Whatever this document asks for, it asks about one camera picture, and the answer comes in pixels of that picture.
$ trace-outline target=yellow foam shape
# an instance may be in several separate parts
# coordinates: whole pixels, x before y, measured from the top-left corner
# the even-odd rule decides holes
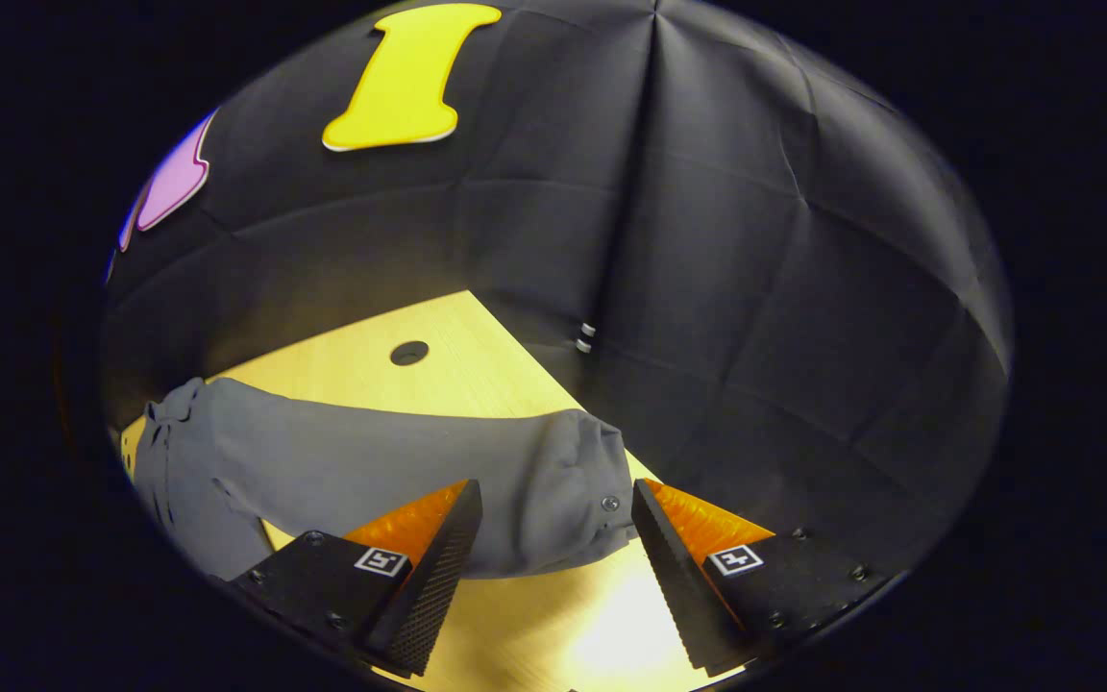
[[[333,152],[434,142],[455,132],[458,114],[443,92],[461,47],[473,30],[501,12],[486,4],[431,4],[379,19],[385,32],[365,65],[352,100],[327,124],[322,142]]]

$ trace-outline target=gray sleeve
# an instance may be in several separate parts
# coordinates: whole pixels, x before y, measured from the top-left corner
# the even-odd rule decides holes
[[[155,430],[167,446],[149,443]],[[480,484],[484,517],[465,578],[589,565],[633,537],[623,438],[580,411],[423,416],[196,380],[149,405],[136,463],[141,495],[158,487],[158,505],[193,517],[166,526],[176,543],[225,578],[262,559],[251,547],[270,551],[259,517],[290,535],[342,536],[466,477]]]

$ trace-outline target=wooden table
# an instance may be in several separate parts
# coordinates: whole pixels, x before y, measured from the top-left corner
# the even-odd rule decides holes
[[[407,341],[425,341],[430,354],[395,366],[391,351]],[[283,397],[384,412],[527,417],[581,409],[469,292],[361,320],[217,376]],[[124,431],[124,456],[135,456],[142,424]],[[627,456],[632,477],[658,478]],[[265,527],[273,547],[291,540]],[[690,667],[637,539],[581,568],[462,581],[426,674],[376,672],[427,692],[684,692],[741,669],[708,678]]]

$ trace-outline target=black fabric backdrop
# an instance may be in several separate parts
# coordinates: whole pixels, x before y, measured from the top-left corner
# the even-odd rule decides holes
[[[470,288],[665,483],[911,568],[985,467],[1015,351],[965,184],[847,71],[697,0],[500,8],[456,58],[445,140],[317,141],[374,17],[224,102],[207,184],[115,259],[110,424]]]
[[[105,229],[159,153],[363,10],[0,9],[0,688],[343,683],[209,596],[137,513],[105,450],[89,334]],[[749,11],[863,79],[958,167],[1020,320],[1011,414],[961,523],[768,689],[1107,689],[1107,4]]]

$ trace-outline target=gray garment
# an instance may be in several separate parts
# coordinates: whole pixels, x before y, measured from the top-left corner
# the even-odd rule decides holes
[[[484,507],[466,579],[589,565],[637,535],[623,437],[587,412],[413,415],[196,378],[145,416],[135,489],[188,559],[224,579],[271,555],[259,518],[343,536],[466,477]]]

